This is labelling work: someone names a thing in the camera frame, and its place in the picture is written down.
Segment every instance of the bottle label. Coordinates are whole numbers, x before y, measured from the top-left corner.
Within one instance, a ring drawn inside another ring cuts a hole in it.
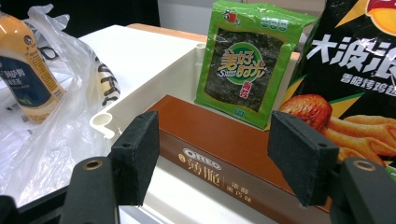
[[[38,107],[51,97],[49,90],[27,63],[0,56],[0,77],[12,89],[20,105]]]

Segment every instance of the bottle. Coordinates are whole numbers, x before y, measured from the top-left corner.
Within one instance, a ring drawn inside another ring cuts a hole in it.
[[[0,77],[33,122],[44,121],[65,94],[41,58],[30,28],[1,11]]]

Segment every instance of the potato chip bag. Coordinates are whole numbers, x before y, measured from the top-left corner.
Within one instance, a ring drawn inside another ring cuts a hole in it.
[[[279,108],[396,179],[396,0],[327,0]]]
[[[291,53],[316,17],[267,4],[213,4],[195,103],[263,129]]]

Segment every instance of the green package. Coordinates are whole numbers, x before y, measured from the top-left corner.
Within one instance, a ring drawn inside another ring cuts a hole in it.
[[[316,17],[268,4],[213,4],[195,103],[263,129],[291,53]]]

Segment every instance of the dark background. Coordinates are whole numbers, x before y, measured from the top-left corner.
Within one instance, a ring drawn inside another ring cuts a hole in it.
[[[32,6],[53,4],[51,17],[70,15],[64,30],[81,37],[111,25],[144,23],[160,26],[157,0],[0,0],[0,10],[20,20]]]

